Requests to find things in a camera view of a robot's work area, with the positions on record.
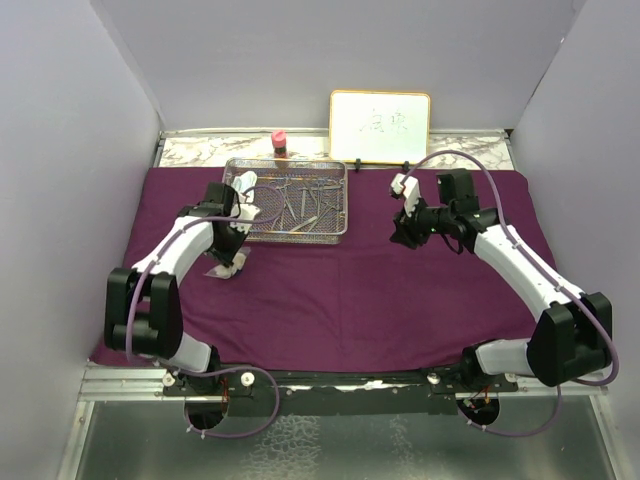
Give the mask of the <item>white gauze bag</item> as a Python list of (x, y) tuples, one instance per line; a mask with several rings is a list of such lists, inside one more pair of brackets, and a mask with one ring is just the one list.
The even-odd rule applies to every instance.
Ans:
[(210, 278), (229, 280), (244, 269), (248, 255), (248, 251), (241, 250), (235, 255), (230, 266), (225, 266), (221, 263), (216, 264), (212, 269), (206, 272), (205, 275)]

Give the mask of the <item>metal mesh tray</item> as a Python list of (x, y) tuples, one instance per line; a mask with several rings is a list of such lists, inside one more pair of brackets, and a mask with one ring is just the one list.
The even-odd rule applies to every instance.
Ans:
[[(337, 161), (321, 160), (287, 160), (287, 159), (243, 159), (229, 160), (224, 169), (223, 181), (231, 184), (233, 178), (246, 171), (254, 171), (257, 175), (256, 185), (260, 188), (252, 194), (254, 203), (260, 213), (269, 221), (255, 225), (249, 231), (248, 239), (252, 242), (298, 243), (332, 245), (340, 242), (348, 228), (348, 171), (345, 164)], [(315, 224), (304, 227), (298, 232), (288, 230), (304, 220), (301, 215), (300, 182), (305, 180), (315, 187), (317, 179), (341, 180), (344, 184), (341, 192), (339, 211), (318, 214)], [(296, 220), (283, 213), (283, 198), (271, 182), (289, 180), (288, 196), (293, 206)]]

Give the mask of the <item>steel forceps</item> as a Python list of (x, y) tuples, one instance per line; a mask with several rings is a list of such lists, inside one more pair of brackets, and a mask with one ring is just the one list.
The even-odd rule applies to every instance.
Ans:
[(284, 220), (286, 214), (289, 214), (292, 220), (296, 220), (296, 215), (293, 210), (293, 206), (288, 196), (288, 188), (292, 185), (289, 180), (284, 180), (283, 182), (271, 182), (270, 186), (274, 187), (277, 192), (279, 192), (283, 198), (283, 213), (281, 214), (281, 220)]

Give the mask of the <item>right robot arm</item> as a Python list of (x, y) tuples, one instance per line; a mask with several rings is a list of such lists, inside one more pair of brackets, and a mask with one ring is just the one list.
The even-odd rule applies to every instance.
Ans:
[(481, 207), (470, 171), (454, 169), (436, 178), (438, 207), (427, 205), (415, 177), (393, 178), (390, 194), (403, 206), (393, 218), (391, 241), (410, 249), (433, 235), (457, 241), (455, 252), (468, 251), (491, 266), (536, 322), (528, 338), (495, 339), (465, 348), (461, 383), (481, 391), (496, 375), (515, 374), (556, 387), (612, 366), (612, 305), (607, 297), (587, 294), (559, 275), (505, 223), (499, 206)]

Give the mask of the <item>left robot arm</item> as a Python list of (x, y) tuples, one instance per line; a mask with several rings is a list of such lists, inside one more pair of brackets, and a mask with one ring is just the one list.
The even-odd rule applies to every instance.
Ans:
[(257, 177), (243, 174), (230, 184), (211, 182), (204, 199), (183, 207), (170, 231), (142, 260), (115, 268), (107, 279), (104, 342), (129, 360), (158, 360), (186, 373), (195, 392), (206, 395), (220, 385), (216, 347), (184, 328), (179, 287), (196, 260), (208, 255), (214, 277), (230, 279), (246, 262), (243, 244), (260, 208), (254, 204)]

